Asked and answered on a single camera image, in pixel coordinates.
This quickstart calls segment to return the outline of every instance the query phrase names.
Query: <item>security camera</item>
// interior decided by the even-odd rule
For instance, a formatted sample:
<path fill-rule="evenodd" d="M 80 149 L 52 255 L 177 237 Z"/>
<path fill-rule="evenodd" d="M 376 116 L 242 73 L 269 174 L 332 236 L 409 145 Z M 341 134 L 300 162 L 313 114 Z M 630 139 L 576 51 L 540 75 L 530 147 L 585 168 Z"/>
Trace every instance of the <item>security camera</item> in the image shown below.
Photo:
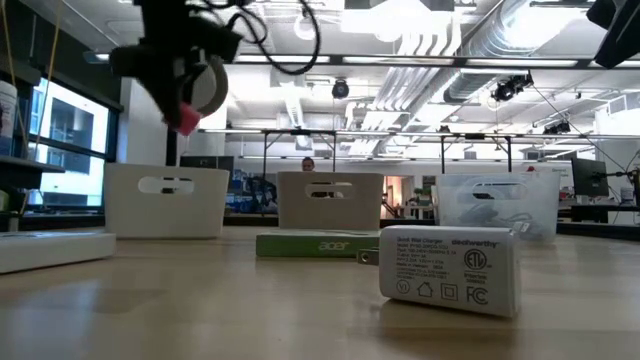
<path fill-rule="evenodd" d="M 347 81 L 344 79 L 336 79 L 336 83 L 333 85 L 333 90 L 331 91 L 334 99 L 344 99 L 349 96 L 349 85 L 347 85 Z"/>

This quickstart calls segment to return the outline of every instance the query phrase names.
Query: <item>acer box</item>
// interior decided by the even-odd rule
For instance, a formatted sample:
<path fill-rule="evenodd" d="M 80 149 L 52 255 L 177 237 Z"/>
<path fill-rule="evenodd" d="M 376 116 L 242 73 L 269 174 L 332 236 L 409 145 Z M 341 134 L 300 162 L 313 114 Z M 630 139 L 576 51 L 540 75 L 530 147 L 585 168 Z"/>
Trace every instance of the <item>acer box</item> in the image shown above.
<path fill-rule="evenodd" d="M 498 316 L 520 305 L 516 232 L 392 226 L 380 235 L 382 295 Z"/>
<path fill-rule="evenodd" d="M 352 257 L 378 246 L 380 231 L 274 230 L 256 237 L 256 255 Z"/>

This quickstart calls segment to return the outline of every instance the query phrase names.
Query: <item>wooden table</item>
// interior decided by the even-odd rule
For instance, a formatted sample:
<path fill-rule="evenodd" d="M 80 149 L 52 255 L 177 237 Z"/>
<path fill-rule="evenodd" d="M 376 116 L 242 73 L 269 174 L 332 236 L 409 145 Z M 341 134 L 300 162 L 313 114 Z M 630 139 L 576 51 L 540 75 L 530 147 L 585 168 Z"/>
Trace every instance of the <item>wooden table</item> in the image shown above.
<path fill-rule="evenodd" d="M 637 359 L 640 246 L 524 245 L 513 320 L 389 301 L 376 267 L 256 260 L 257 228 L 120 242 L 110 260 L 3 276 L 0 359 Z"/>

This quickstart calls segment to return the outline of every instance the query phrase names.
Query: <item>pipe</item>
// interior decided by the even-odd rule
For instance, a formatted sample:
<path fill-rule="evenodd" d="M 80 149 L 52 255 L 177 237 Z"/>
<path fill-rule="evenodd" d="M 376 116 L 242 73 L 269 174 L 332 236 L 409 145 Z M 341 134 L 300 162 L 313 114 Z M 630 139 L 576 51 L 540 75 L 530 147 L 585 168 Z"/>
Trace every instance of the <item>pipe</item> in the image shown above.
<path fill-rule="evenodd" d="M 480 26 L 477 33 L 467 40 L 460 49 L 460 56 L 522 56 L 533 54 L 542 45 L 555 36 L 572 19 L 566 12 L 558 12 L 554 9 L 546 12 L 550 17 L 545 26 L 531 29 L 527 34 L 520 34 L 528 18 L 541 16 L 540 8 L 529 7 L 531 0 L 504 0 L 499 8 L 488 17 Z M 447 84 L 452 76 L 458 74 L 455 69 L 443 69 L 438 72 L 430 83 L 430 89 L 420 98 L 418 106 L 430 101 L 441 86 Z M 479 89 L 486 86 L 495 78 L 495 75 L 483 74 L 459 74 L 444 91 L 447 102 L 464 102 L 472 97 Z"/>
<path fill-rule="evenodd" d="M 426 55 L 429 49 L 433 47 L 433 43 L 434 43 L 433 35 L 431 33 L 422 34 L 422 41 L 420 43 L 420 46 L 416 50 L 416 55 Z M 390 104 L 391 109 L 396 109 L 396 110 L 400 109 L 403 99 L 405 99 L 407 95 L 411 92 L 411 90 L 414 89 L 415 86 L 418 84 L 418 81 L 420 80 L 419 79 L 420 70 L 423 70 L 423 69 L 422 68 L 406 69 L 406 74 L 407 74 L 406 85 L 404 85 L 405 83 L 403 83 L 403 86 L 400 89 L 398 89 L 396 96 L 394 96 L 392 99 L 389 99 L 389 101 L 392 102 Z"/>
<path fill-rule="evenodd" d="M 398 49 L 398 55 L 406 55 L 408 44 L 409 44 L 409 34 L 403 34 L 402 43 L 400 44 L 400 48 Z M 389 71 L 387 72 L 387 77 L 384 80 L 384 84 L 382 84 L 382 87 L 378 91 L 376 98 L 373 100 L 374 108 L 376 109 L 381 108 L 380 102 L 383 101 L 386 98 L 389 91 L 391 91 L 391 85 L 396 80 L 396 77 L 398 76 L 400 70 L 401 69 L 397 67 L 392 67 L 391 69 L 389 69 Z"/>
<path fill-rule="evenodd" d="M 433 46 L 433 48 L 431 49 L 431 53 L 429 55 L 435 56 L 435 55 L 441 55 L 441 53 L 445 50 L 445 49 L 449 49 L 452 46 L 447 46 L 447 40 L 448 40 L 448 36 L 447 36 L 447 29 L 446 28 L 441 28 L 439 29 L 439 33 L 437 35 L 437 39 L 436 39 L 436 43 Z M 453 32 L 456 31 L 458 34 L 460 33 L 460 26 L 458 23 L 458 26 L 456 27 L 455 25 L 452 26 L 451 28 L 452 31 L 452 36 L 451 36 L 451 43 L 453 43 L 453 37 L 454 34 Z M 420 96 L 420 94 L 424 91 L 425 87 L 427 86 L 427 84 L 429 84 L 429 82 L 433 79 L 433 77 L 437 74 L 437 70 L 432 69 L 432 68 L 423 68 L 420 69 L 421 71 L 421 75 L 420 76 L 420 80 L 418 82 L 418 86 L 416 86 L 413 91 L 410 93 L 410 95 L 407 97 L 407 99 L 403 102 L 403 104 L 401 105 L 401 109 L 406 110 L 411 103 L 413 103 L 415 101 L 415 99 Z"/>
<path fill-rule="evenodd" d="M 422 43 L 421 38 L 422 38 L 422 35 L 420 34 L 411 34 L 409 36 L 410 42 L 407 49 L 407 55 L 423 55 L 423 54 L 417 53 L 417 50 L 420 48 L 420 45 Z M 400 76 L 398 76 L 396 84 L 393 86 L 393 88 L 391 89 L 391 92 L 389 93 L 389 95 L 387 95 L 386 101 L 384 102 L 383 107 L 385 110 L 389 110 L 389 111 L 394 110 L 393 108 L 394 99 L 398 96 L 398 93 L 402 91 L 405 83 L 409 79 L 411 79 L 411 75 L 413 74 L 414 69 L 402 68 L 401 70 L 402 71 L 400 73 Z"/>

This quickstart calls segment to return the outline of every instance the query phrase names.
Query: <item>wall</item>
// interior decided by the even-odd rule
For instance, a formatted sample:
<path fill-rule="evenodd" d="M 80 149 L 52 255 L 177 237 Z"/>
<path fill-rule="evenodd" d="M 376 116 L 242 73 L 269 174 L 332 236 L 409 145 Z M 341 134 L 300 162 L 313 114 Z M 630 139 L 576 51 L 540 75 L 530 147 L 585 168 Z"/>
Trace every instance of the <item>wall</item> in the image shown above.
<path fill-rule="evenodd" d="M 130 164 L 164 166 L 167 151 L 167 126 L 162 113 L 147 91 L 132 79 L 122 79 L 117 161 Z M 189 137 L 178 134 L 178 157 L 224 155 L 224 134 L 203 134 L 194 131 Z"/>
<path fill-rule="evenodd" d="M 118 130 L 118 162 L 163 166 L 167 149 L 167 126 L 162 113 L 137 81 L 122 79 Z"/>

